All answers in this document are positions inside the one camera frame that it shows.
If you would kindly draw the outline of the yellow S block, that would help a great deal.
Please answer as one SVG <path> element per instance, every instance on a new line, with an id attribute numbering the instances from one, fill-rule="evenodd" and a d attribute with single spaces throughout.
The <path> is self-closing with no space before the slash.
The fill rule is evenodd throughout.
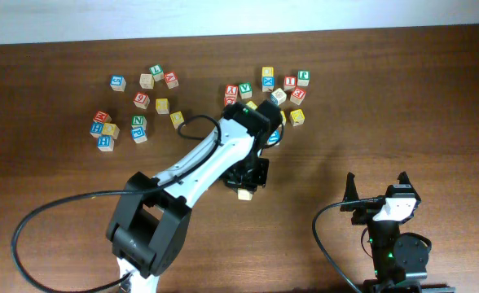
<path id="1" fill-rule="evenodd" d="M 285 116 L 285 113 L 284 111 L 280 111 L 280 115 L 281 115 L 281 118 L 282 118 L 282 122 L 281 122 L 281 125 L 282 127 L 286 125 L 286 122 L 287 122 L 287 118 Z"/>
<path id="2" fill-rule="evenodd" d="M 238 189 L 237 196 L 239 200 L 250 201 L 253 199 L 253 192 L 246 189 Z"/>

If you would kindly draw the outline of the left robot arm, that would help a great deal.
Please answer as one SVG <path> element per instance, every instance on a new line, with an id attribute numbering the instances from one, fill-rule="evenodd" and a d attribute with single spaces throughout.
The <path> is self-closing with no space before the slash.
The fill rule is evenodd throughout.
<path id="1" fill-rule="evenodd" d="M 283 123 L 280 109 L 265 101 L 255 109 L 226 106 L 213 130 L 176 164 L 125 184 L 106 231 L 121 277 L 121 292 L 154 292 L 187 236 L 200 196 L 221 180 L 242 199 L 266 184 L 269 161 L 261 157 Z"/>

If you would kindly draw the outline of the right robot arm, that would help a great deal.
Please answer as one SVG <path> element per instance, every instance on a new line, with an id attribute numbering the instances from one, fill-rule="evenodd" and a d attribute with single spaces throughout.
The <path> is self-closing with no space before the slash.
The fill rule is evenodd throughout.
<path id="1" fill-rule="evenodd" d="M 347 174 L 342 212 L 352 212 L 351 224 L 364 225 L 369 236 L 376 278 L 363 283 L 365 292 L 420 292 L 420 281 L 427 277 L 429 239 L 415 233 L 402 233 L 400 226 L 414 216 L 421 198 L 405 172 L 384 195 L 361 199 L 354 175 Z"/>

